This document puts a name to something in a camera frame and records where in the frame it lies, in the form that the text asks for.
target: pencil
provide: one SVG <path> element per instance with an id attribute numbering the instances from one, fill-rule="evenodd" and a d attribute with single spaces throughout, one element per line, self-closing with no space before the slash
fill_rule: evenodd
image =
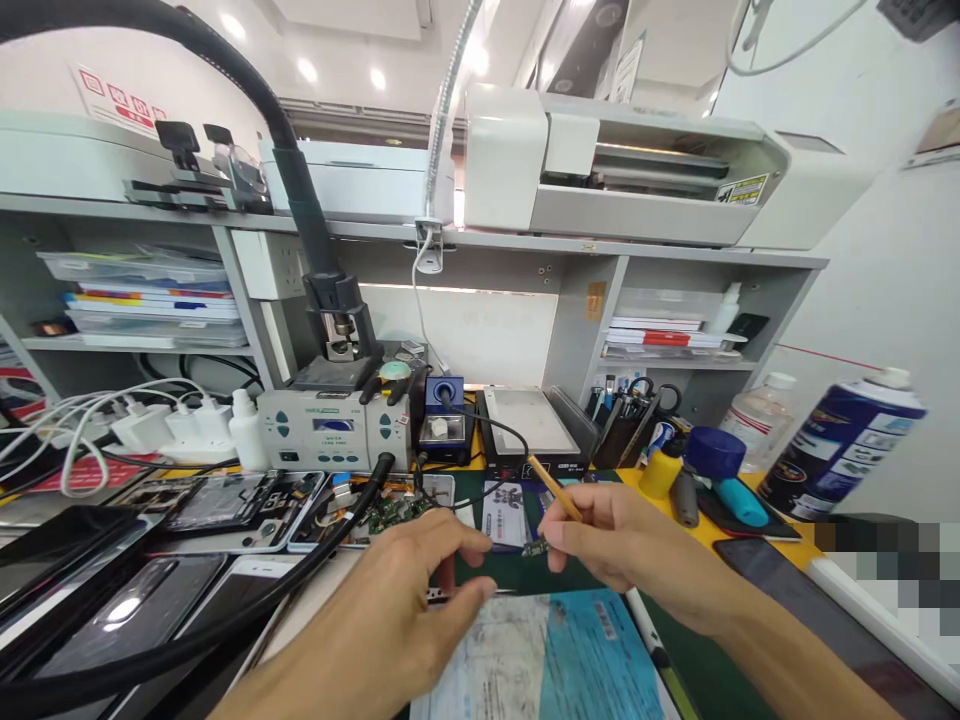
<path id="1" fill-rule="evenodd" d="M 563 489 L 560 483 L 550 477 L 550 473 L 548 473 L 546 468 L 540 464 L 540 461 L 537 460 L 536 455 L 528 455 L 527 462 L 530 463 L 530 467 L 532 467 L 534 472 L 537 473 L 537 476 L 543 480 L 544 484 L 550 488 L 550 492 L 553 493 L 553 496 L 560 502 L 561 505 L 563 505 L 563 509 L 567 511 L 567 515 L 577 522 L 583 522 L 583 515 L 580 514 L 580 510 L 577 508 L 577 506 L 573 504 L 573 500 L 571 500 L 570 496 L 567 495 L 567 491 Z"/>

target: hand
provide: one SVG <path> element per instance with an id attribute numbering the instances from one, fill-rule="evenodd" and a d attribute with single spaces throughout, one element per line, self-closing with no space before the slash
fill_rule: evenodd
<path id="1" fill-rule="evenodd" d="M 677 621 L 717 636 L 759 591 L 627 485 L 567 486 L 583 513 L 568 521 L 555 502 L 540 523 L 548 563 L 562 572 L 578 557 L 601 582 L 623 593 L 636 586 Z"/>
<path id="2" fill-rule="evenodd" d="M 247 676 L 211 716 L 389 720 L 439 681 L 493 578 L 474 578 L 427 612 L 430 575 L 453 592 L 453 555 L 472 567 L 486 535 L 446 509 L 390 528 L 364 552 L 333 597 L 275 658 Z"/>

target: blue bottle cap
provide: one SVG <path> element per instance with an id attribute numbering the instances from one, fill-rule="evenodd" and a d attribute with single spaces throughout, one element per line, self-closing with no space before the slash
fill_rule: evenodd
<path id="1" fill-rule="evenodd" d="M 697 427 L 690 431 L 683 463 L 697 475 L 711 480 L 736 477 L 747 454 L 743 441 L 716 428 Z"/>

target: printer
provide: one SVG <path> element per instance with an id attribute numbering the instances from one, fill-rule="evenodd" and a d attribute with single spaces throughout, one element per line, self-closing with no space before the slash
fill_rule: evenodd
<path id="1" fill-rule="evenodd" d="M 809 250 L 873 179 L 823 138 L 748 121 L 489 84 L 466 107 L 468 227 Z"/>

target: yellow bottle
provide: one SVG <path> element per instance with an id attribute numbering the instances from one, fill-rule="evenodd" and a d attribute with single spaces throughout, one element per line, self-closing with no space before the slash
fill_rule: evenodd
<path id="1" fill-rule="evenodd" d="M 670 440 L 660 452 L 656 452 L 647 463 L 647 469 L 640 478 L 640 490 L 654 500 L 663 500 L 670 494 L 673 481 L 683 469 L 683 445 L 679 440 Z"/>

